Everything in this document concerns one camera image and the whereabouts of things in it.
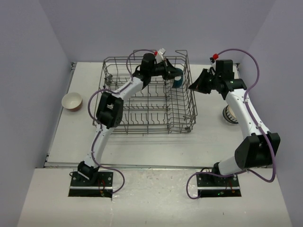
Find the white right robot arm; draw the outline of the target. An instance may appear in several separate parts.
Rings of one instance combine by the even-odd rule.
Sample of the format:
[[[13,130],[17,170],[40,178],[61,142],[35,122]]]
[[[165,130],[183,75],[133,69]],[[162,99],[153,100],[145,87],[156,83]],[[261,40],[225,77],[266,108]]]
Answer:
[[[190,90],[209,94],[215,90],[232,109],[240,125],[243,141],[234,155],[214,165],[212,182],[221,186],[228,176],[254,167],[275,166],[275,155],[280,144],[278,133],[272,133],[253,107],[248,88],[242,79],[236,79],[232,60],[216,60],[209,69],[203,69]]]

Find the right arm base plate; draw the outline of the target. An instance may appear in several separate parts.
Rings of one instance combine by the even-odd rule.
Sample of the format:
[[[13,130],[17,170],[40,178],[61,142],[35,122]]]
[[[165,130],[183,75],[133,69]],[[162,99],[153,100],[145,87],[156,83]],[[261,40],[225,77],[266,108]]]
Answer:
[[[212,175],[196,177],[199,198],[241,197],[237,176],[220,178]]]

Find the red floral bowl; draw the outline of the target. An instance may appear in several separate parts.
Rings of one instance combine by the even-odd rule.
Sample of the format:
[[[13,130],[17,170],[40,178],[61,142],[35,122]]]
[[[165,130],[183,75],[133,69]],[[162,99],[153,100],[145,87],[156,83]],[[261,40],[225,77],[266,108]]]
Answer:
[[[82,107],[82,97],[79,93],[67,93],[61,101],[62,107],[68,111],[76,112]]]

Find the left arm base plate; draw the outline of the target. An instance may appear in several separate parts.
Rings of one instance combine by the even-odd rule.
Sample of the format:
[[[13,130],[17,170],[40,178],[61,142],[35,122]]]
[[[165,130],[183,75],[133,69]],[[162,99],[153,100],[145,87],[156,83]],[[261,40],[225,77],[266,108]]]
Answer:
[[[70,172],[69,197],[112,198],[113,172],[96,172],[91,180],[78,172]]]

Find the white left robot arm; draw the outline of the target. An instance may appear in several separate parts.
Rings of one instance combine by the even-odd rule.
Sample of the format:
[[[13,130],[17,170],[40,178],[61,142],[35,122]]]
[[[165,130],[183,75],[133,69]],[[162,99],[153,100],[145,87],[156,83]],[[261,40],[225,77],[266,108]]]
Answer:
[[[78,173],[88,186],[98,182],[97,171],[101,164],[96,158],[102,156],[109,136],[122,121],[124,102],[147,87],[152,77],[161,76],[165,81],[183,78],[183,71],[174,67],[159,51],[144,54],[134,72],[129,65],[126,65],[126,69],[130,79],[125,84],[115,91],[100,89],[88,102],[88,113],[97,124],[96,135],[90,152],[78,165]]]

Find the white bowl teal stripes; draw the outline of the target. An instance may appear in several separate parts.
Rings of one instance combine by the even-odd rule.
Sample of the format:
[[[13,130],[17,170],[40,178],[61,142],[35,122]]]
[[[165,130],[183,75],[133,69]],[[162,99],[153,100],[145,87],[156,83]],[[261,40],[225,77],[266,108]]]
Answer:
[[[223,109],[223,117],[228,123],[238,124],[238,120],[229,105]]]

